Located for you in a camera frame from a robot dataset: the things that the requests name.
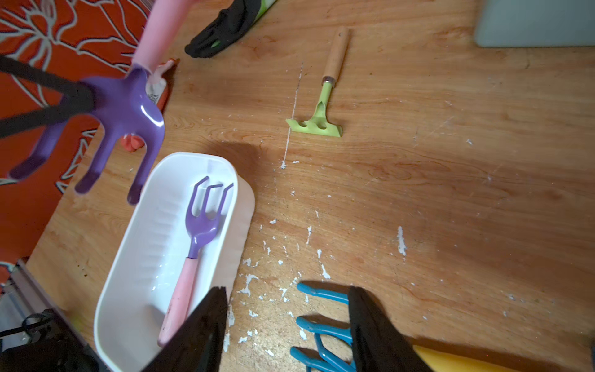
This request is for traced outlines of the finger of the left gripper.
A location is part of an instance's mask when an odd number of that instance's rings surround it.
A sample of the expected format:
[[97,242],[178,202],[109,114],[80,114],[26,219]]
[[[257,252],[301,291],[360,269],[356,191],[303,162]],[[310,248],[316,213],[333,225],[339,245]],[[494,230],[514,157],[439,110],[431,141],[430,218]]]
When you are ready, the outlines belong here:
[[60,92],[70,99],[85,102],[87,105],[94,104],[92,90],[87,85],[34,68],[6,55],[1,55],[1,72]]
[[1,138],[63,122],[74,115],[73,105],[54,105],[1,119]]

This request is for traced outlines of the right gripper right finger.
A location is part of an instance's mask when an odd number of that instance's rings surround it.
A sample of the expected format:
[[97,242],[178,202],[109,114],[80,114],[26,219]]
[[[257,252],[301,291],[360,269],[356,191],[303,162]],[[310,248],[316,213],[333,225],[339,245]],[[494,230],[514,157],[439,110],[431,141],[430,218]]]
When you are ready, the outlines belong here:
[[352,286],[348,300],[356,370],[432,371],[366,290]]

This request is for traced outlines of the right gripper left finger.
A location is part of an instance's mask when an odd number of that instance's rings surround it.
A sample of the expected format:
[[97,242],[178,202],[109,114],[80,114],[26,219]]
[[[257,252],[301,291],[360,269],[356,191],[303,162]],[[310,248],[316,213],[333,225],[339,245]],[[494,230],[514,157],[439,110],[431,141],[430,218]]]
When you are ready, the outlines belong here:
[[228,299],[212,288],[145,371],[218,371],[226,331]]

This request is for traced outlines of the blue rake yellow handle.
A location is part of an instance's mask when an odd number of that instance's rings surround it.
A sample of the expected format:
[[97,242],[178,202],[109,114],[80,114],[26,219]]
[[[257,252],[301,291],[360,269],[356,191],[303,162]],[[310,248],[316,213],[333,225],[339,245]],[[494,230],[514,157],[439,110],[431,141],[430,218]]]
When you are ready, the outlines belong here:
[[[343,305],[349,305],[350,301],[346,294],[339,293],[337,291],[330,291],[326,289],[320,288],[313,288],[312,286],[307,285],[306,283],[298,283],[297,290],[304,293],[305,295],[330,300],[333,302],[338,302]],[[296,323],[304,330],[307,330],[310,333],[315,335],[327,335],[335,337],[336,339],[340,339],[343,342],[352,345],[353,338],[351,335],[350,328],[342,329],[338,327],[334,327],[331,325],[325,325],[321,323],[314,323],[310,322],[305,317],[300,316],[296,319]]]
[[305,365],[307,371],[509,371],[508,367],[439,352],[407,344],[405,348],[392,351],[389,348],[371,350],[363,342],[352,342],[353,360],[344,361],[336,356],[322,342],[322,336],[315,334],[317,357],[308,356],[297,347],[290,355]]

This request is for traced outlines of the narrow purple rake pink handle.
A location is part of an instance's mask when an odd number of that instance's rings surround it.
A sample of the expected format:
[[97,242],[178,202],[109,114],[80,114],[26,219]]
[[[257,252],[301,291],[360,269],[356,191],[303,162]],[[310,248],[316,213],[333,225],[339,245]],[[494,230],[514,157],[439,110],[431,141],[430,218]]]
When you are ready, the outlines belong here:
[[[74,115],[70,118],[89,115],[99,121],[104,129],[103,139],[88,171],[75,186],[77,193],[86,194],[92,189],[118,140],[125,135],[136,135],[144,141],[146,153],[130,187],[127,201],[132,206],[139,202],[143,186],[165,137],[164,117],[147,96],[146,84],[176,37],[192,5],[191,1],[155,2],[127,75],[123,78],[88,77],[80,81],[91,88],[93,105],[70,99],[60,93],[61,100],[57,105],[74,106]],[[69,119],[43,126],[45,130],[31,155],[14,167],[9,172],[9,177],[22,180],[41,167],[54,151]]]

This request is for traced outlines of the white plastic storage box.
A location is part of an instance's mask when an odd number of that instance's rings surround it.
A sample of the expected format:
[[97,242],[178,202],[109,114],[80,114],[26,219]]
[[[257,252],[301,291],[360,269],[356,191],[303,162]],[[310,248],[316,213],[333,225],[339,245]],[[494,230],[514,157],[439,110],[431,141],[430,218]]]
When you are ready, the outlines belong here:
[[178,152],[151,172],[95,311],[95,346],[113,371],[140,371],[158,355],[158,335],[191,246],[187,211],[220,213],[216,237],[198,255],[190,306],[214,287],[231,291],[255,209],[250,185],[222,157]]

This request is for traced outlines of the wide purple fork pink handle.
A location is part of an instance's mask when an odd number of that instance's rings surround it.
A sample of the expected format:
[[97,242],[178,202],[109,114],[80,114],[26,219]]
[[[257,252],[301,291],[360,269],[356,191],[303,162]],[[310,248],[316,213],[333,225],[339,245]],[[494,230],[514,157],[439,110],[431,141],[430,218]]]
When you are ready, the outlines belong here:
[[[205,176],[201,181],[195,184],[191,199],[187,204],[185,216],[185,227],[191,239],[188,255],[184,260],[181,273],[170,299],[164,321],[157,339],[159,347],[165,347],[174,337],[176,332],[187,319],[187,311],[192,298],[193,286],[198,270],[198,254],[201,248],[211,243],[215,239],[219,223],[222,218],[223,207],[226,202],[226,196],[234,184],[224,186],[223,184],[210,184],[205,189],[202,199],[202,205],[197,215],[193,213],[198,189],[201,185],[209,181],[209,176]],[[209,204],[209,195],[216,188],[223,188],[223,194],[219,200],[218,209],[215,216],[211,219],[207,216],[207,206]]]

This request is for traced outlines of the green rake wooden handle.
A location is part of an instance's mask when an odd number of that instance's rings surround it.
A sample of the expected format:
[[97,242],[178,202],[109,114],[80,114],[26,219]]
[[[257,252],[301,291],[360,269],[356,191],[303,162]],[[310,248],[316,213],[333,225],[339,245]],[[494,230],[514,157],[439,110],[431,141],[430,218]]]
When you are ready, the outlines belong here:
[[331,50],[325,65],[322,77],[322,90],[314,114],[311,119],[306,121],[287,119],[286,122],[292,131],[296,133],[308,133],[336,138],[342,136],[342,127],[331,124],[331,122],[328,121],[326,112],[332,90],[335,88],[336,82],[339,80],[349,40],[350,30],[346,26],[339,27],[334,35]]

